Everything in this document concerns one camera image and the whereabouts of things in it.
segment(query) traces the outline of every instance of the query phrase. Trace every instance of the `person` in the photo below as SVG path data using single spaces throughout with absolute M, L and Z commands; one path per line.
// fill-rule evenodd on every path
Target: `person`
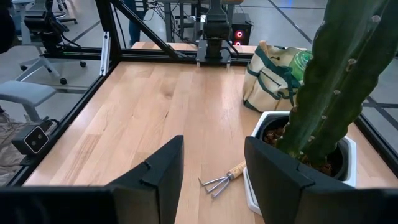
M 136 1 L 135 0 L 125 0 L 124 3 L 126 6 L 134 12 L 140 20 L 144 20 L 145 12 L 137 11 Z M 130 47 L 132 47 L 137 41 L 139 41 L 140 28 L 133 21 L 129 23 L 129 34 L 130 34 Z
M 16 36 L 15 24 L 8 9 L 12 7 L 11 0 L 0 0 L 0 54 L 7 52 Z

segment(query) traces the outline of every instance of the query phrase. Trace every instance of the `cactus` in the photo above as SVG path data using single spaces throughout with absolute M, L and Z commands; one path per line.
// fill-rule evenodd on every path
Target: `cactus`
M 304 85 L 276 148 L 313 166 L 326 162 L 398 46 L 398 1 L 329 0 Z

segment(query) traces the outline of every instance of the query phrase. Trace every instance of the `jeans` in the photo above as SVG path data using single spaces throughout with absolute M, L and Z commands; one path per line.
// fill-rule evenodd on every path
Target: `jeans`
M 134 12 L 141 20 L 144 19 L 145 12 L 137 11 L 135 0 L 125 0 L 124 3 L 126 6 Z M 129 33 L 130 33 L 130 47 L 134 45 L 137 41 L 139 41 L 140 28 L 133 21 L 129 23 Z

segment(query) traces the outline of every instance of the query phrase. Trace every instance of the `wooden handle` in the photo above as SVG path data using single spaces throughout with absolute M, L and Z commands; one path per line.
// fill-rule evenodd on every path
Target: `wooden handle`
M 246 161 L 241 162 L 236 167 L 232 168 L 229 172 L 234 176 L 234 179 L 239 177 L 243 173 L 243 169 L 246 167 Z

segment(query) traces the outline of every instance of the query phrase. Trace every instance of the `gardening tool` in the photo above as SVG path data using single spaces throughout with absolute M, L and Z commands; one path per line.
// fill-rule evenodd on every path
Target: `gardening tool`
M 202 187 L 210 185 L 210 184 L 214 184 L 217 183 L 216 185 L 214 185 L 210 190 L 207 190 L 207 188 L 205 187 L 206 193 L 210 194 L 212 191 L 214 191 L 215 189 L 217 189 L 219 186 L 221 186 L 222 183 L 225 183 L 221 189 L 216 192 L 215 194 L 212 194 L 211 197 L 212 198 L 217 198 L 217 196 L 219 196 L 220 193 L 222 193 L 225 188 L 227 188 L 229 182 L 231 180 L 236 179 L 237 177 L 239 177 L 242 173 L 243 173 L 243 169 L 246 167 L 246 162 L 243 161 L 240 164 L 238 164 L 236 167 L 232 168 L 231 170 L 229 170 L 225 177 L 220 177 L 217 178 L 215 180 L 211 180 L 209 182 L 203 183 L 199 178 L 199 183 Z

